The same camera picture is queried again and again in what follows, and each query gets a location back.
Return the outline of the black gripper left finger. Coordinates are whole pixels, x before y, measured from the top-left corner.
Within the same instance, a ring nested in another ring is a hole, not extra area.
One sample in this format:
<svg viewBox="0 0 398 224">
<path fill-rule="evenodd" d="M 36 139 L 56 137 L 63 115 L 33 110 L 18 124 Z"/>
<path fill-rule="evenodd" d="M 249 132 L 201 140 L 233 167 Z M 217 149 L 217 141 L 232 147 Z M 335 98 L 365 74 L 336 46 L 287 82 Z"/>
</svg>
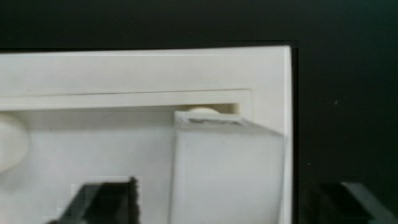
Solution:
<svg viewBox="0 0 398 224">
<path fill-rule="evenodd" d="M 137 179 L 86 184 L 61 217 L 47 224 L 141 224 Z"/>
</svg>

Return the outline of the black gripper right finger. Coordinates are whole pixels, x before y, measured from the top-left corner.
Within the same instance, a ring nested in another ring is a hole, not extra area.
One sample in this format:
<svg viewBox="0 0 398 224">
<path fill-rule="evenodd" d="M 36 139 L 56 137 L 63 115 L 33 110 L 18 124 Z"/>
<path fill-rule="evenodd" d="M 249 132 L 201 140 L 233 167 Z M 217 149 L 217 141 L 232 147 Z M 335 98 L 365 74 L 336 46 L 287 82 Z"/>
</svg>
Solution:
<svg viewBox="0 0 398 224">
<path fill-rule="evenodd" d="M 398 216 L 363 183 L 322 183 L 306 194 L 301 224 L 398 224 Z"/>
</svg>

